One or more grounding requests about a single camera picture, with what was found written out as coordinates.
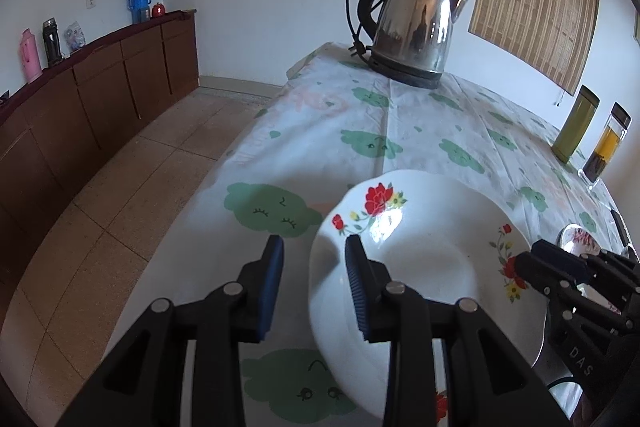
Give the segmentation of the person's right hand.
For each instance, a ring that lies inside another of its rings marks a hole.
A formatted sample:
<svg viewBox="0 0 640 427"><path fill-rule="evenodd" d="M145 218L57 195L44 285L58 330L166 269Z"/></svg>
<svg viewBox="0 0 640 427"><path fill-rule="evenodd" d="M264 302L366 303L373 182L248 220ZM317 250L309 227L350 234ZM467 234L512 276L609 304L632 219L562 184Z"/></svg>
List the person's right hand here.
<svg viewBox="0 0 640 427"><path fill-rule="evenodd" d="M591 402L583 393L570 417L570 425L573 427L590 427L596 417L597 414L593 410Z"/></svg>

